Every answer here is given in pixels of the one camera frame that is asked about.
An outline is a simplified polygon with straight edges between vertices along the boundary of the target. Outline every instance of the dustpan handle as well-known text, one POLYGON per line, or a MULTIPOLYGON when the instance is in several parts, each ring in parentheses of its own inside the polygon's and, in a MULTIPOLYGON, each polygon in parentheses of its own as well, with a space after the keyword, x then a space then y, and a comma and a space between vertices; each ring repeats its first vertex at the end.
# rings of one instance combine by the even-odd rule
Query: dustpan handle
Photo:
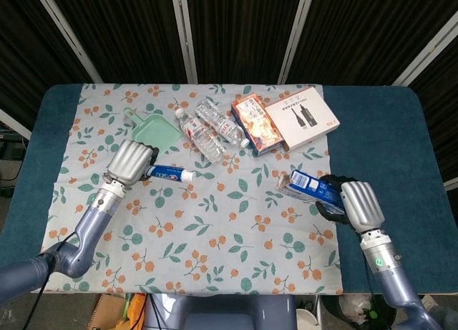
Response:
POLYGON ((131 108, 126 107, 124 108, 124 113, 133 121, 137 126, 140 126, 143 122, 145 122, 138 114, 131 108))

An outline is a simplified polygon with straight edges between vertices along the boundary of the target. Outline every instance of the plastic water bottle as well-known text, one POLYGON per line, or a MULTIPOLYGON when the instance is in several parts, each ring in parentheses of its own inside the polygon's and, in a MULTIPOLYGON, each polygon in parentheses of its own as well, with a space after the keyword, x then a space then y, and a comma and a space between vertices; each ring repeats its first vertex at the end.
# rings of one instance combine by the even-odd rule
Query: plastic water bottle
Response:
POLYGON ((203 100, 195 112, 208 122, 230 144, 246 147, 250 142, 245 138, 243 130, 234 121, 221 114, 218 107, 210 100, 203 100))
POLYGON ((180 121, 181 130, 186 133, 211 163, 217 163, 223 159, 224 147, 210 134, 209 129, 202 125, 198 118, 189 116, 183 108, 178 108, 175 111, 175 116, 180 121))

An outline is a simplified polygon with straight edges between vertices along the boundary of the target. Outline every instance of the black cable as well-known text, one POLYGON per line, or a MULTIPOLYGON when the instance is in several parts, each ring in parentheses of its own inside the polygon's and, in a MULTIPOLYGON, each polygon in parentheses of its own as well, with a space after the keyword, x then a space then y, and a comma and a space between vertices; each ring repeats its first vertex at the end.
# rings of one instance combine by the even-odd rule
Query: black cable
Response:
POLYGON ((369 290, 371 292, 372 300, 374 300, 375 311, 377 312, 378 315, 380 315, 380 318, 385 323, 386 328, 391 330, 391 327, 390 327, 390 325, 388 325, 388 322, 386 321, 384 315, 380 312, 379 303, 377 302, 377 299, 375 298, 374 290, 372 289, 371 279, 369 277, 368 263, 367 263, 367 259, 366 259, 366 256, 364 255, 364 253, 363 253, 363 259, 364 259, 364 269, 366 270, 367 284, 369 285, 369 290))
POLYGON ((142 310, 140 311, 140 315, 138 316, 136 322, 134 325, 132 325, 132 328, 130 328, 129 330, 134 330, 135 327, 137 326, 138 322, 140 321, 140 319, 142 318, 142 315, 143 315, 143 312, 145 311, 145 306, 146 306, 146 300, 148 299, 148 296, 145 296, 145 301, 143 301, 143 306, 142 306, 142 310))
POLYGON ((14 180, 16 180, 17 177, 19 176, 19 172, 21 171, 23 163, 24 163, 24 160, 22 160, 21 165, 19 166, 19 169, 17 170, 17 174, 16 174, 16 176, 14 176, 14 178, 0 178, 0 181, 14 181, 14 180))
MULTIPOLYGON (((65 242, 67 242, 70 237, 72 237, 73 235, 75 234, 75 232, 72 232, 70 233, 60 244, 59 246, 57 247, 56 251, 59 251, 61 249, 61 247, 64 245, 65 242)), ((52 267, 50 267, 48 269, 48 274, 46 275, 46 279, 44 280, 44 283, 42 285, 42 287, 40 288, 40 292, 38 293, 38 296, 37 298, 35 299, 35 302, 34 302, 34 305, 32 306, 31 310, 30 310, 30 313, 29 313, 29 316, 27 317, 27 320, 26 320, 26 323, 24 324, 24 326, 22 327, 22 330, 26 330, 27 327, 29 326, 29 323, 31 321, 31 318, 32 316, 34 315, 34 312, 35 312, 35 309, 36 309, 36 306, 38 305, 38 302, 40 301, 40 298, 42 297, 42 294, 43 294, 43 291, 44 291, 44 287, 46 286, 46 284, 48 283, 48 280, 49 280, 49 277, 51 276, 51 273, 52 271, 54 270, 54 265, 56 264, 56 258, 52 258, 52 267)))
POLYGON ((155 302, 155 300, 153 299, 152 294, 150 294, 150 301, 151 301, 152 309, 153 309, 153 311, 155 312, 157 326, 159 326, 159 330, 162 330, 162 328, 160 327, 159 316, 157 315, 157 311, 156 311, 156 307, 157 307, 157 306, 156 306, 156 302, 155 302))

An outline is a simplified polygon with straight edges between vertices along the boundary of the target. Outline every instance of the white product box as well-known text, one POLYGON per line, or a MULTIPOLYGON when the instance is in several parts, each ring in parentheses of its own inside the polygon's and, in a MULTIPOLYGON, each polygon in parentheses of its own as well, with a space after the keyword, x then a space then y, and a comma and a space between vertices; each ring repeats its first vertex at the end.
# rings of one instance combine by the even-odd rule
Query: white product box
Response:
POLYGON ((332 130, 340 122, 315 88, 292 94, 265 108, 285 142, 285 150, 293 150, 332 130))

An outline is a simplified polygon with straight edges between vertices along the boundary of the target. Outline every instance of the blue and white box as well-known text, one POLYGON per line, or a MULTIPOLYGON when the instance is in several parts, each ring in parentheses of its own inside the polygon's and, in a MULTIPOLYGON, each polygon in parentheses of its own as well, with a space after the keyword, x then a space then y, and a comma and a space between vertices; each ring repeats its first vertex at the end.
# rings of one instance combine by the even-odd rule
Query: blue and white box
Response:
POLYGON ((345 207, 337 190, 328 183, 311 177, 299 170, 282 175, 276 190, 293 198, 310 203, 319 201, 329 213, 344 214, 345 207))

